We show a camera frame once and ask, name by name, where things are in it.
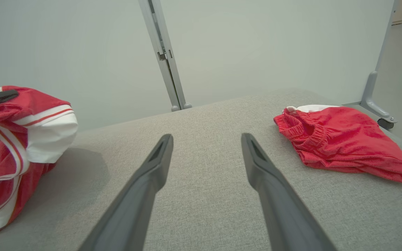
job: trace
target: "red fabric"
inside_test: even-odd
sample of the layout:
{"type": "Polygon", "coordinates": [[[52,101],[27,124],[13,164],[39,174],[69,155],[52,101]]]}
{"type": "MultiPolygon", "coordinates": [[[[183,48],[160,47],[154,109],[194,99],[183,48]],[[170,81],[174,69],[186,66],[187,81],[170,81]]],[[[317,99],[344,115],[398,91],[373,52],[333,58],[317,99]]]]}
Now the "red fabric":
{"type": "Polygon", "coordinates": [[[348,107],[285,109],[274,122],[308,167],[402,182],[402,151],[367,115],[348,107]]]}
{"type": "MultiPolygon", "coordinates": [[[[28,129],[21,125],[15,124],[13,121],[25,118],[29,115],[38,114],[56,106],[70,104],[66,101],[62,101],[34,89],[16,86],[2,87],[2,91],[11,89],[17,90],[19,95],[14,99],[0,104],[0,127],[8,129],[25,149],[28,145],[28,129]]],[[[27,171],[24,174],[19,175],[19,188],[16,204],[10,220],[7,223],[8,225],[18,216],[18,214],[24,208],[27,200],[29,200],[29,198],[32,196],[35,188],[38,185],[41,175],[51,170],[55,164],[29,162],[27,159],[21,157],[19,153],[20,150],[16,148],[16,146],[13,144],[13,141],[4,132],[2,132],[1,129],[0,135],[2,135],[2,137],[8,141],[16,152],[16,156],[13,156],[7,146],[0,141],[0,177],[3,175],[13,175],[16,173],[15,158],[19,160],[21,167],[23,166],[24,162],[28,162],[27,171]]],[[[14,179],[0,181],[0,206],[6,204],[8,199],[11,198],[12,190],[14,189],[13,183],[14,179]]]]}

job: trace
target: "white partition panel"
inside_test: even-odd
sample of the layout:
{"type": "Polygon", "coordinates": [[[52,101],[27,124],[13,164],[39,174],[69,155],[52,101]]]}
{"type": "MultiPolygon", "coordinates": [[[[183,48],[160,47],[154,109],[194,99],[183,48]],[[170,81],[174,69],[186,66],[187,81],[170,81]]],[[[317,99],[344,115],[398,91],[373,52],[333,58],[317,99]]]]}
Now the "white partition panel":
{"type": "Polygon", "coordinates": [[[81,130],[170,112],[137,0],[0,0],[0,86],[71,102],[81,130]]]}
{"type": "Polygon", "coordinates": [[[394,0],[161,0],[185,100],[282,88],[361,101],[394,0]]]}

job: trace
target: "red and white garment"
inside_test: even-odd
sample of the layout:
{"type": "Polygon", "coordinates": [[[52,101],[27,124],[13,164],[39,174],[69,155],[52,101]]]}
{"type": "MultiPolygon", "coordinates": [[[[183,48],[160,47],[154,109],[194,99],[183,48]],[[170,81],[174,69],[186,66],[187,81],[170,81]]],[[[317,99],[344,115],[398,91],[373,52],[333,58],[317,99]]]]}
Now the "red and white garment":
{"type": "Polygon", "coordinates": [[[78,127],[68,102],[30,88],[0,92],[11,89],[18,97],[0,104],[0,229],[18,216],[78,127]]]}
{"type": "Polygon", "coordinates": [[[289,106],[274,118],[308,167],[402,182],[402,151],[366,114],[330,105],[289,106]]]}

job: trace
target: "gray fabric surface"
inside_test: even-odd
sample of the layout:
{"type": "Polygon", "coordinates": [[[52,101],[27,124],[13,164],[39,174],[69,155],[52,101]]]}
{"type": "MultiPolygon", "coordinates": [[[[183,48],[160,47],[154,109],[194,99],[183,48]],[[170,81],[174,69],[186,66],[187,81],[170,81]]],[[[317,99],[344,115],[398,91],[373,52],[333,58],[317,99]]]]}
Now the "gray fabric surface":
{"type": "Polygon", "coordinates": [[[333,102],[287,90],[81,133],[22,214],[0,232],[0,251],[76,250],[166,133],[174,136],[172,162],[144,250],[269,250],[241,155],[244,132],[255,136],[338,250],[402,250],[402,184],[306,167],[278,133],[273,117],[288,105],[306,104],[333,102]]]}

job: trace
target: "black wheel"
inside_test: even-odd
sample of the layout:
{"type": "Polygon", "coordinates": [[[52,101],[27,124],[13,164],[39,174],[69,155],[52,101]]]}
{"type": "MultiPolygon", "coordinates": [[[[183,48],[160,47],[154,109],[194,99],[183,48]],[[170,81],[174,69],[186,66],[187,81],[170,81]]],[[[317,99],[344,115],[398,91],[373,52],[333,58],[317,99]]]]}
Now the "black wheel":
{"type": "Polygon", "coordinates": [[[390,123],[389,121],[386,121],[385,119],[378,119],[378,124],[380,125],[380,127],[384,128],[384,129],[392,129],[394,127],[393,123],[390,123]]]}

